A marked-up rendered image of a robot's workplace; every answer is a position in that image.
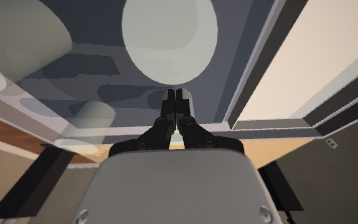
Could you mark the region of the clear glass jar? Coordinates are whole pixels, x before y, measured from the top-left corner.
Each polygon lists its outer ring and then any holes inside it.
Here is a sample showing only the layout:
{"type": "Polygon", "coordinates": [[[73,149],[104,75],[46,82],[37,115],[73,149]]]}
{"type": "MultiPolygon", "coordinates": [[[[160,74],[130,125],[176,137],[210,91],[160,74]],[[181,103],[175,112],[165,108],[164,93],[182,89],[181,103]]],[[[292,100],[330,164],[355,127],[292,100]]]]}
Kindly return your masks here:
{"type": "MultiPolygon", "coordinates": [[[[190,113],[191,113],[191,116],[195,118],[192,96],[191,96],[190,92],[187,91],[186,89],[180,88],[180,87],[174,87],[174,88],[170,88],[170,89],[175,90],[175,100],[176,100],[176,90],[182,89],[183,99],[189,99],[190,113]]],[[[165,93],[163,94],[162,101],[167,100],[167,97],[168,97],[168,90],[165,91],[165,93]]],[[[177,130],[177,121],[176,121],[176,130],[174,130],[174,134],[171,136],[170,145],[184,145],[182,135],[180,135],[179,130],[177,130]]]]}
{"type": "Polygon", "coordinates": [[[122,35],[144,75],[178,85],[196,78],[210,63],[218,24],[211,0],[126,0],[122,35]]]}
{"type": "Polygon", "coordinates": [[[71,36],[39,0],[0,0],[0,91],[69,53],[71,36]]]}
{"type": "Polygon", "coordinates": [[[86,102],[54,143],[71,152],[96,153],[115,116],[113,108],[105,103],[86,102]]]}

